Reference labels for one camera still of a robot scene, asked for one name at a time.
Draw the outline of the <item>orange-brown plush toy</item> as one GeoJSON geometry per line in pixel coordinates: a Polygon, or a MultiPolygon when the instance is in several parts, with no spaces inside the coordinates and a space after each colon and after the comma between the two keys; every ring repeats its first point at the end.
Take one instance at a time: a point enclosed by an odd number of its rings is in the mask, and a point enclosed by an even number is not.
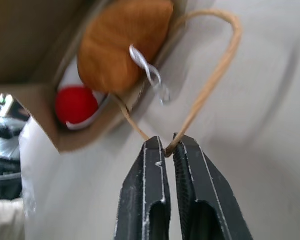
{"type": "Polygon", "coordinates": [[[140,79],[130,46],[151,62],[162,47],[174,11],[171,0],[116,0],[96,16],[83,34],[78,74],[90,89],[123,93],[140,79]]]}

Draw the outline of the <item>red and white ball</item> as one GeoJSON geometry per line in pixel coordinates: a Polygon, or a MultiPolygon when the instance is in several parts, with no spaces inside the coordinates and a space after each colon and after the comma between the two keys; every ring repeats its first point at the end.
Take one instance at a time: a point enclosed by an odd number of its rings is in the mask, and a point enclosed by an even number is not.
{"type": "Polygon", "coordinates": [[[55,98],[56,116],[71,131],[84,129],[95,120],[107,97],[83,85],[63,87],[55,98]]]}

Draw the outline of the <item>brown paper bag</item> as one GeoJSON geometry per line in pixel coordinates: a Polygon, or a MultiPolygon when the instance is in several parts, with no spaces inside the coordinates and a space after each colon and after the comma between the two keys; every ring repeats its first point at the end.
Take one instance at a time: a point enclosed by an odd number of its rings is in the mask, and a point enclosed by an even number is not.
{"type": "Polygon", "coordinates": [[[141,70],[135,85],[122,93],[104,93],[106,103],[86,128],[69,130],[57,118],[54,101],[65,71],[78,51],[88,24],[117,0],[0,0],[0,93],[16,98],[40,125],[53,145],[61,152],[80,149],[122,120],[136,129],[130,111],[157,72],[159,62],[172,45],[172,35],[189,19],[201,15],[221,18],[231,24],[229,46],[195,100],[176,139],[166,148],[170,156],[207,98],[228,69],[238,49],[242,27],[238,18],[224,10],[202,9],[185,12],[182,0],[171,0],[173,13],[167,36],[152,61],[133,45],[131,59],[141,70]]]}

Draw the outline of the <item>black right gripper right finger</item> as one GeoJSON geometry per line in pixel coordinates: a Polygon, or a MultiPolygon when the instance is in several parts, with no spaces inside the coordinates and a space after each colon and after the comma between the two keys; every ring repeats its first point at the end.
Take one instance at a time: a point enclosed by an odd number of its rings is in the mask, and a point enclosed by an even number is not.
{"type": "Polygon", "coordinates": [[[182,240],[254,240],[234,192],[195,139],[173,152],[182,240]]]}

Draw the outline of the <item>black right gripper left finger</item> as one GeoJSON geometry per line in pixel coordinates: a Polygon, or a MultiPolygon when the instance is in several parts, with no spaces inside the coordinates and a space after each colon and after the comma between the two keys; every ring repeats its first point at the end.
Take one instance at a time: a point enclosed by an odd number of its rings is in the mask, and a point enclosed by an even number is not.
{"type": "Polygon", "coordinates": [[[158,136],[144,142],[118,201],[115,240],[169,240],[171,196],[158,136]]]}

